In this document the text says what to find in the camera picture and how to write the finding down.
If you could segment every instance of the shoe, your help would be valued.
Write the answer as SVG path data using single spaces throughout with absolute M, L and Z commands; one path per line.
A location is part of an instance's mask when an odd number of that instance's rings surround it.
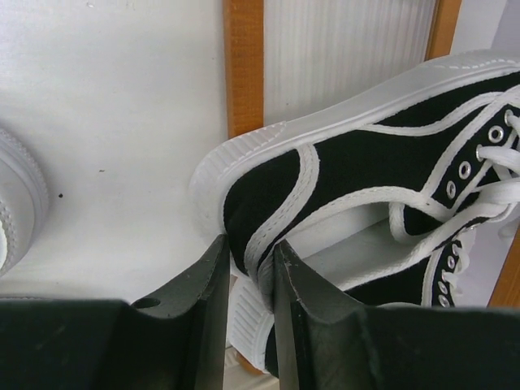
M 190 184 L 199 226 L 229 235 L 235 272 L 267 304 L 271 251 L 284 238 L 304 261 L 342 244 L 350 275 L 363 275 L 356 285 L 396 274 L 510 214 L 519 115 L 520 57 L 480 50 L 425 62 L 214 149 Z
M 467 252 L 474 238 L 475 231 L 467 232 L 414 266 L 384 278 L 363 283 L 363 278 L 358 276 L 344 292 L 369 306 L 455 306 L 458 291 L 452 285 L 453 274 L 467 267 Z M 341 247 L 333 245 L 326 250 L 343 254 L 340 258 L 345 258 Z M 318 260 L 311 256 L 307 263 L 314 267 Z M 318 267 L 318 273 L 326 279 L 337 271 L 344 270 Z M 227 338 L 251 366 L 278 377 L 274 324 L 275 317 L 263 304 L 254 283 L 249 278 L 239 278 L 229 296 Z
M 40 168 L 18 140 L 0 129 L 0 275 L 28 252 L 48 209 Z

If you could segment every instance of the shoelace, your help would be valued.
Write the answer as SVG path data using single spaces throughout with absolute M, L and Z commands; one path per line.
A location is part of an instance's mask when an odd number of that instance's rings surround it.
M 505 125 L 512 128 L 517 133 L 517 136 L 520 137 L 520 118 L 515 116 L 511 110 L 507 110 L 504 121 Z M 495 139 L 501 141 L 504 136 L 503 128 L 496 126 L 490 129 L 490 137 L 495 137 Z M 520 176 L 520 152 L 518 150 L 504 146 L 479 146 L 477 148 L 477 159 L 479 161 L 487 159 L 499 170 L 506 168 L 514 172 L 515 175 Z M 520 178 L 514 177 L 497 183 L 487 184 L 476 188 L 474 192 L 480 192 L 478 202 L 516 205 L 520 202 Z M 518 219 L 515 219 L 508 225 L 517 226 Z M 470 256 L 464 248 L 457 249 L 457 252 L 454 254 L 459 257 L 459 261 L 453 272 L 442 271 L 442 279 L 451 285 L 453 297 L 459 297 L 462 295 L 462 291 L 457 286 L 457 283 L 460 275 L 470 265 Z

